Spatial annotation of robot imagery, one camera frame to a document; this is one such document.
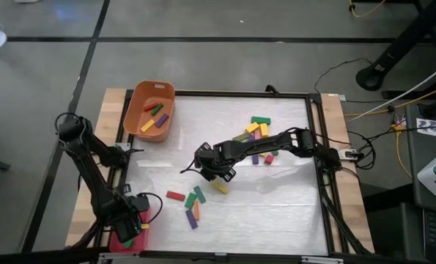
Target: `black floor stripe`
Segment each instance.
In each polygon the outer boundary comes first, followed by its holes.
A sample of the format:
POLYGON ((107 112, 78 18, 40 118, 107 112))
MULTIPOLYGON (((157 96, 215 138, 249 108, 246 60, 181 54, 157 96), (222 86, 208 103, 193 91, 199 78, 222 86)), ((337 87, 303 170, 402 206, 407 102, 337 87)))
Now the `black floor stripe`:
MULTIPOLYGON (((99 37, 100 43, 392 43, 395 38, 366 37, 99 37)), ((431 43, 422 39, 418 43, 431 43)))
POLYGON ((87 43, 92 37, 8 37, 8 42, 87 43))
MULTIPOLYGON (((327 44, 389 44, 393 37, 99 37, 102 24, 92 37, 8 37, 9 42, 86 43, 327 43, 327 44)), ((424 38, 419 44, 431 43, 424 38)))
MULTIPOLYGON (((69 112, 75 112, 78 107, 79 98, 81 97, 81 93, 84 88, 84 83, 86 82, 86 77, 87 77, 87 73, 89 72, 89 67, 91 65, 92 57, 94 56, 95 46, 97 45, 97 38, 99 37, 100 30, 102 29, 103 22, 106 18, 106 13, 109 4, 110 4, 110 0, 104 0, 94 30, 94 34, 92 35, 92 39, 90 41, 89 47, 87 48, 87 53, 86 53, 86 57, 84 58, 83 65, 81 67, 81 72, 79 73, 78 82, 76 83, 73 92, 73 99, 71 100, 70 105, 68 106, 67 111, 69 112)), ((32 221, 29 225, 29 229, 27 231, 27 235, 22 246, 22 252, 31 252, 32 249, 34 248, 34 244, 37 239, 37 234, 39 232, 40 224, 42 223, 43 220, 43 215, 45 213, 45 209, 47 207, 48 200, 50 198, 51 189, 53 188, 53 184, 55 182, 56 173, 58 171, 58 167, 61 162, 62 155, 63 155, 63 151, 58 147, 55 147, 53 155, 51 156, 51 159, 48 162, 48 168, 45 172, 45 182, 43 183, 42 192, 37 202, 37 207, 35 208, 34 215, 32 216, 32 221)))

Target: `orange bin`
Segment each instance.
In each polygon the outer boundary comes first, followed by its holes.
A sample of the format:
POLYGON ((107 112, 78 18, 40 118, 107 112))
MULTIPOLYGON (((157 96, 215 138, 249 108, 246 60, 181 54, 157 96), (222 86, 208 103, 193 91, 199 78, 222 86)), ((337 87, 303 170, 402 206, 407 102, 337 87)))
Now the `orange bin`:
POLYGON ((142 81, 136 85, 130 105, 128 106, 123 128, 130 134, 148 142, 162 142, 166 140, 174 113, 175 90, 172 84, 164 81, 142 81), (163 108, 153 117, 152 111, 143 108, 151 103, 162 103, 163 108), (156 123, 163 114, 169 118, 160 128, 152 125, 144 133, 141 127, 150 120, 156 123))

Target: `black metal frame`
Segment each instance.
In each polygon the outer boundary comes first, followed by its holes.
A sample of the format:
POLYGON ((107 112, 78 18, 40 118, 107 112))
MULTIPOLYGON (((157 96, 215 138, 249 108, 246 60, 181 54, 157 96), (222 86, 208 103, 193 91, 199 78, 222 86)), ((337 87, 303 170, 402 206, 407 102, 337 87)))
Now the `black metal frame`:
MULTIPOLYGON (((122 137, 123 137, 123 133, 124 133, 124 129, 123 126, 121 125, 123 123, 123 120, 125 118, 126 115, 126 111, 128 110, 128 105, 130 103, 130 99, 131 96, 133 94, 133 90, 132 89, 128 89, 126 94, 125 94, 125 103, 123 106, 123 110, 122 110, 122 117, 120 119, 120 125, 119 125, 119 129, 117 131, 117 137, 116 137, 116 141, 117 142, 121 142, 122 137)), ((327 129, 325 126, 325 119, 323 116, 323 108, 322 108, 322 104, 321 104, 321 100, 320 100, 320 96, 318 94, 304 94, 304 93, 269 93, 269 92, 207 92, 207 91, 185 91, 185 90, 180 90, 180 91, 176 91, 175 92, 176 96, 204 96, 204 97, 231 97, 231 98, 235 98, 235 97, 242 97, 242 98, 293 98, 293 99, 303 99, 306 102, 306 111, 307 111, 307 115, 308 115, 308 123, 309 123, 309 128, 314 131, 315 129, 315 124, 314 124, 314 116, 313 116, 313 112, 312 112, 312 103, 316 103, 317 106, 317 111, 318 111, 318 117, 319 117, 319 123, 320 123, 320 127, 321 127, 321 133, 324 136, 324 142, 323 144, 328 145, 328 140, 327 140, 327 129)), ((129 134, 128 135, 128 143, 133 145, 133 137, 129 134)), ((324 186, 324 179, 323 179, 323 174, 322 172, 319 170, 318 167, 319 164, 316 163, 316 173, 317 173, 317 183, 319 188, 325 188, 324 186)), ((119 178, 119 186, 122 186, 123 184, 125 184, 126 181, 126 169, 122 170, 122 174, 120 175, 119 178)), ((108 172, 108 179, 107 182, 108 184, 112 184, 114 182, 114 175, 115 175, 116 171, 114 169, 110 169, 108 172)), ((330 174, 329 175, 330 178, 330 182, 332 183, 330 185, 330 190, 333 194, 333 204, 335 205, 337 211, 339 213, 341 213, 341 204, 339 201, 339 194, 338 194, 338 189, 336 187, 336 180, 335 180, 335 175, 334 174, 330 174)), ((322 195, 319 191, 319 199, 320 201, 322 201, 322 195)), ((324 229, 325 229, 325 237, 326 237, 326 242, 327 242, 327 248, 328 248, 328 253, 332 254, 333 252, 335 252, 334 249, 334 242, 333 242, 333 234, 331 232, 331 225, 330 225, 330 217, 327 211, 327 208, 325 206, 323 206, 323 204, 321 203, 320 206, 322 207, 322 219, 323 219, 323 223, 324 223, 324 229)), ((341 230, 339 230, 339 234, 340 234, 340 240, 341 240, 341 247, 342 247, 342 251, 345 253, 349 253, 349 246, 348 246, 348 242, 346 240, 346 238, 342 235, 341 230)), ((101 242, 101 238, 102 238, 102 232, 99 232, 98 234, 96 234, 95 239, 94 239, 94 246, 98 247, 100 246, 100 242, 101 242)), ((141 254, 138 254, 139 257, 171 257, 171 258, 186 258, 186 259, 192 259, 192 260, 202 260, 202 259, 206 259, 206 260, 220 260, 223 258, 223 256, 221 255, 216 255, 215 253, 203 253, 203 252, 159 252, 159 251, 145 251, 142 252, 141 254)), ((268 258, 288 258, 288 256, 285 255, 277 255, 277 254, 226 254, 225 256, 225 260, 230 260, 231 258, 238 258, 238 259, 261 259, 262 257, 268 257, 268 258)), ((291 256, 290 259, 300 259, 301 256, 291 256)))

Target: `yellow block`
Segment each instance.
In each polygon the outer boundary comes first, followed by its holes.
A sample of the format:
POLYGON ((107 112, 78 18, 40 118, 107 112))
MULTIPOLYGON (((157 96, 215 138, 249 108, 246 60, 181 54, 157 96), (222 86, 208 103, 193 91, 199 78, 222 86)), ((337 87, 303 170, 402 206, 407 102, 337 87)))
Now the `yellow block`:
POLYGON ((150 121, 148 121, 145 125, 143 125, 142 127, 141 127, 141 131, 144 133, 144 132, 146 132, 146 130, 148 130, 150 127, 151 127, 151 125, 154 125, 154 120, 150 120, 150 121))
POLYGON ((245 131, 247 131, 247 133, 252 133, 254 132, 254 130, 256 130, 259 127, 259 124, 257 124, 256 122, 251 123, 250 125, 248 125, 248 127, 245 129, 245 131))
POLYGON ((268 125, 260 124, 260 131, 262 132, 262 137, 268 137, 270 134, 268 133, 268 125))
POLYGON ((217 181, 212 181, 211 184, 218 189, 219 191, 221 191, 223 194, 227 194, 227 189, 224 188, 224 186, 222 186, 220 183, 218 183, 217 181))

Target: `wooden board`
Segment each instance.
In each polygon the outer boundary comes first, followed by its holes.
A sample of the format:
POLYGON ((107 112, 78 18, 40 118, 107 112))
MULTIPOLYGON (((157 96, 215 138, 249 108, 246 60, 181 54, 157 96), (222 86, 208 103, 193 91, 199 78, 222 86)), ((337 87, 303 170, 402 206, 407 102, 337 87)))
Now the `wooden board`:
MULTIPOLYGON (((119 121, 122 115, 123 103, 125 100, 126 89, 107 89, 99 119, 95 129, 95 134, 107 145, 115 142, 119 121)), ((328 136, 332 139, 349 142, 346 125, 344 123, 343 111, 338 95, 322 95, 322 105, 325 115, 325 123, 328 130, 328 136)), ((316 127, 319 129, 317 110, 314 110, 314 120, 316 127)), ((331 147, 346 148, 345 144, 330 143, 331 147)), ((343 162, 343 166, 355 171, 354 164, 343 162)), ((108 170, 101 169, 104 177, 107 176, 108 170)), ((363 199, 358 179, 349 172, 337 172, 336 182, 339 190, 339 197, 343 217, 361 243, 371 252, 374 251, 372 246, 371 234, 367 223, 366 213, 364 211, 363 199)), ((90 193, 85 184, 81 185, 78 200, 75 205, 73 218, 71 220, 70 230, 67 234, 66 245, 72 245, 81 238, 84 232, 90 227, 95 220, 90 205, 90 193)), ((336 252, 341 251, 339 234, 334 221, 332 221, 332 233, 335 241, 336 252)), ((107 246, 107 235, 103 236, 102 245, 107 246)))

